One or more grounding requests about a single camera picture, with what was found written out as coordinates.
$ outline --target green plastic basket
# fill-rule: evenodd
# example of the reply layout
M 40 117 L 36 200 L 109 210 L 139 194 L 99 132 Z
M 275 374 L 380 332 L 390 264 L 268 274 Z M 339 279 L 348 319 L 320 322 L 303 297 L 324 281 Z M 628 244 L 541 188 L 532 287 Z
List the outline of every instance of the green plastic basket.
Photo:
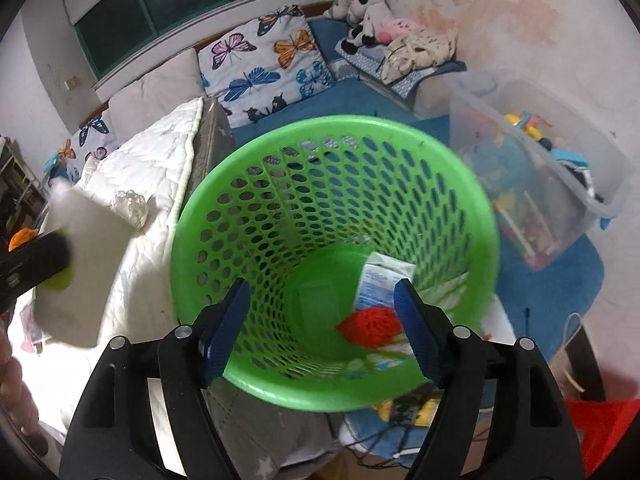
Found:
M 371 251 L 417 266 L 414 286 L 454 324 L 478 327 L 494 290 L 494 214 L 473 174 L 404 124 L 332 116 L 249 142 L 207 175 L 175 232 L 172 291 L 180 322 L 233 280 L 252 306 L 225 377 L 263 400 L 353 410 L 424 383 L 414 357 L 348 344 Z

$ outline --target finger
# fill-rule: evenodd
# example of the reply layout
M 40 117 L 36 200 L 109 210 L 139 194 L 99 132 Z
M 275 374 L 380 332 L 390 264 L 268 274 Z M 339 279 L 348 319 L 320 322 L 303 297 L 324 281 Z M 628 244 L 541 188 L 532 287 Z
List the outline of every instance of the finger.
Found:
M 26 384 L 22 384 L 22 396 L 17 406 L 12 410 L 15 425 L 24 433 L 31 434 L 38 431 L 38 409 Z
M 22 367 L 15 358 L 9 359 L 6 365 L 4 379 L 0 384 L 0 404 L 12 410 L 17 406 L 22 396 Z
M 4 329 L 0 328 L 0 366 L 7 364 L 9 359 L 11 359 L 11 355 L 12 351 L 9 338 L 6 336 Z

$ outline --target window frame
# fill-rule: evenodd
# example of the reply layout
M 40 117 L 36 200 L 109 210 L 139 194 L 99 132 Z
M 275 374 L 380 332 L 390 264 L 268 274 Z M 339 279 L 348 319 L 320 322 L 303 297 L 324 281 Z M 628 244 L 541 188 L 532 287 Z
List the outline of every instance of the window frame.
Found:
M 204 9 L 201 9 L 197 12 L 192 12 L 191 14 L 189 14 L 188 16 L 185 16 L 183 19 L 181 19 L 178 22 L 172 23 L 169 27 L 164 28 L 164 29 L 158 29 L 156 27 L 156 24 L 154 23 L 151 14 L 149 13 L 149 9 L 148 6 L 146 4 L 145 0 L 137 0 L 138 1 L 138 5 L 142 8 L 142 12 L 145 16 L 145 20 L 147 25 L 149 26 L 149 29 L 152 31 L 152 35 L 149 36 L 148 38 L 146 38 L 142 43 L 137 44 L 136 46 L 132 47 L 132 49 L 128 50 L 126 54 L 124 54 L 123 56 L 119 57 L 117 60 L 115 60 L 113 63 L 111 63 L 105 70 L 103 71 L 99 71 L 98 67 L 96 66 L 94 59 L 92 57 L 91 51 L 84 39 L 84 36 L 82 34 L 82 31 L 79 27 L 79 23 L 82 20 L 82 18 L 80 20 L 78 20 L 78 22 L 73 25 L 73 29 L 76 32 L 76 36 L 78 37 L 78 41 L 80 43 L 80 46 L 82 48 L 82 51 L 84 52 L 84 56 L 87 60 L 87 63 L 89 64 L 89 66 L 91 67 L 92 72 L 94 73 L 96 79 L 98 81 L 100 81 L 101 79 L 105 78 L 111 71 L 113 71 L 118 65 L 120 65 L 121 63 L 123 63 L 124 61 L 126 61 L 127 59 L 129 59 L 131 56 L 133 56 L 135 53 L 137 53 L 138 51 L 142 50 L 145 46 L 153 43 L 154 41 L 157 41 L 159 38 L 162 38 L 165 34 L 168 34 L 169 32 L 171 32 L 172 30 L 176 30 L 177 28 L 179 28 L 181 25 L 184 25 L 185 23 L 190 22 L 191 20 L 199 17 L 199 16 L 203 16 L 204 14 L 207 14 L 208 12 L 211 12 L 212 10 L 218 9 L 219 7 L 223 7 L 229 4 L 233 4 L 235 2 L 241 1 L 241 0 L 220 0 L 219 3 L 212 5 L 212 6 L 207 6 Z

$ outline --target red cloth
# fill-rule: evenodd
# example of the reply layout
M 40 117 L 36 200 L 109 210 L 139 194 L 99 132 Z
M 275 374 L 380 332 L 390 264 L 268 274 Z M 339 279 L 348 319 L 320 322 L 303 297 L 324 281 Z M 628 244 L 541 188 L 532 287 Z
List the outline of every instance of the red cloth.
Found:
M 640 410 L 640 400 L 566 402 L 574 426 L 586 432 L 582 440 L 584 471 L 589 477 L 618 445 Z
M 335 327 L 351 344 L 380 348 L 402 333 L 396 311 L 386 306 L 370 306 L 349 314 Z

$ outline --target wall outlet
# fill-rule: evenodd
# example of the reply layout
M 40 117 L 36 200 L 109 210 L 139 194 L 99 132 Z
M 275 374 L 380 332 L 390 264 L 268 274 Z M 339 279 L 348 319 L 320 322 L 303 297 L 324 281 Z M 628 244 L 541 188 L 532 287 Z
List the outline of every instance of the wall outlet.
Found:
M 73 90 L 79 84 L 80 84 L 80 79 L 77 75 L 75 75 L 65 81 L 65 88 L 67 90 Z

